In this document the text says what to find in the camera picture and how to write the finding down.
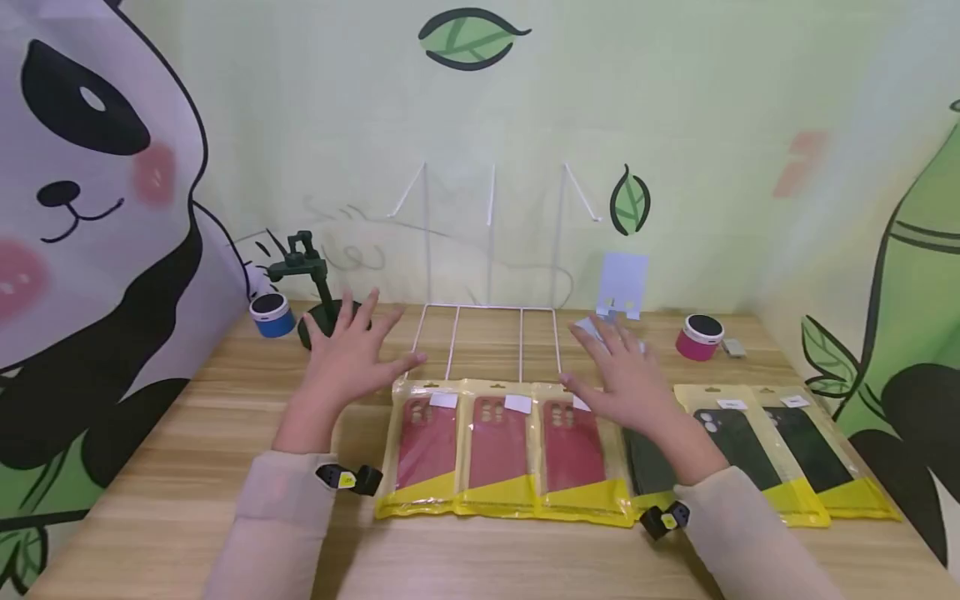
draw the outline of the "panda nose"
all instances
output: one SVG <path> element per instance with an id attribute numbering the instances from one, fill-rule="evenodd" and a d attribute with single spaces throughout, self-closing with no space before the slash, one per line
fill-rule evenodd
<path id="1" fill-rule="evenodd" d="M 38 202 L 48 208 L 70 204 L 80 196 L 80 186 L 74 181 L 47 183 L 36 192 Z"/>

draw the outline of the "green phone holder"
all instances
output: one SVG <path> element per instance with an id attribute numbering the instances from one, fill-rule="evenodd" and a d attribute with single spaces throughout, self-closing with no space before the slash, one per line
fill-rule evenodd
<path id="1" fill-rule="evenodd" d="M 326 286 L 326 261 L 320 258 L 320 253 L 313 247 L 313 233 L 298 231 L 296 234 L 288 236 L 289 252 L 284 250 L 276 239 L 274 239 L 274 242 L 283 252 L 283 262 L 276 262 L 267 267 L 267 277 L 270 278 L 270 281 L 277 282 L 290 275 L 310 275 L 314 285 L 317 286 L 320 303 L 307 312 L 317 322 L 320 331 L 326 337 L 330 337 L 333 335 L 333 329 L 337 324 L 337 315 L 340 314 L 340 306 L 343 301 L 334 300 L 330 297 L 330 288 Z M 303 244 L 303 252 L 297 250 L 298 242 Z M 353 314 L 356 314 L 358 308 L 360 308 L 360 302 L 355 301 L 353 303 Z M 310 335 L 306 330 L 303 319 L 300 319 L 297 324 L 297 333 L 303 347 L 310 349 Z"/>

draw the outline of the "red phone case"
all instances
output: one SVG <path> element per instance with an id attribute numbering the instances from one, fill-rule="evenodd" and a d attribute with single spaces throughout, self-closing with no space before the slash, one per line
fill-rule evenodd
<path id="1" fill-rule="evenodd" d="M 430 406 L 430 396 L 415 396 L 403 406 L 396 488 L 406 488 L 450 473 L 457 461 L 457 409 Z"/>
<path id="2" fill-rule="evenodd" d="M 546 446 L 546 488 L 559 492 L 607 478 L 603 446 L 596 417 L 569 402 L 549 400 L 543 405 Z"/>
<path id="3" fill-rule="evenodd" d="M 471 488 L 527 474 L 527 416 L 506 408 L 504 401 L 481 396 L 473 402 Z"/>

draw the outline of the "panda face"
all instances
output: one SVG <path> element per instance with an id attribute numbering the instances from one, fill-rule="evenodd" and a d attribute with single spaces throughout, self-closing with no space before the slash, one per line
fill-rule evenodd
<path id="1" fill-rule="evenodd" d="M 183 242 L 195 111 L 104 0 L 0 6 L 0 369 L 99 321 Z"/>

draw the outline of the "green leaf painting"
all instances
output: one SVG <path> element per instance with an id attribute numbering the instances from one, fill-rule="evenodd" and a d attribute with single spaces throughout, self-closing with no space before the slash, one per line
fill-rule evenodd
<path id="1" fill-rule="evenodd" d="M 531 31 L 490 11 L 454 9 L 427 21 L 418 37 L 430 59 L 459 71 L 479 71 L 503 60 L 514 40 Z"/>
<path id="2" fill-rule="evenodd" d="M 650 214 L 650 190 L 630 167 L 623 165 L 623 177 L 616 183 L 610 196 L 610 218 L 613 226 L 623 235 L 640 231 Z"/>
<path id="3" fill-rule="evenodd" d="M 806 362 L 820 372 L 820 375 L 808 379 L 806 385 L 820 396 L 848 395 L 860 373 L 857 360 L 813 317 L 806 315 L 800 328 Z"/>
<path id="4" fill-rule="evenodd" d="M 9 579 L 26 594 L 47 565 L 47 532 L 30 527 L 0 533 L 0 588 Z"/>

